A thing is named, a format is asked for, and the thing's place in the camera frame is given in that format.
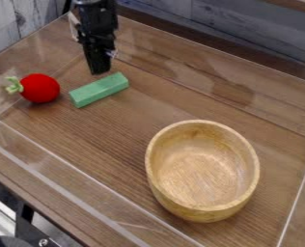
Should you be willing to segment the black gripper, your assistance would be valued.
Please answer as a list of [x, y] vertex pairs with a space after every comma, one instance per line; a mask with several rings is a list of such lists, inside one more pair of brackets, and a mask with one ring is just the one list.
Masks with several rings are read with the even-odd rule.
[[109, 71], [117, 29], [115, 0], [73, 0], [79, 12], [77, 42], [81, 43], [92, 74]]

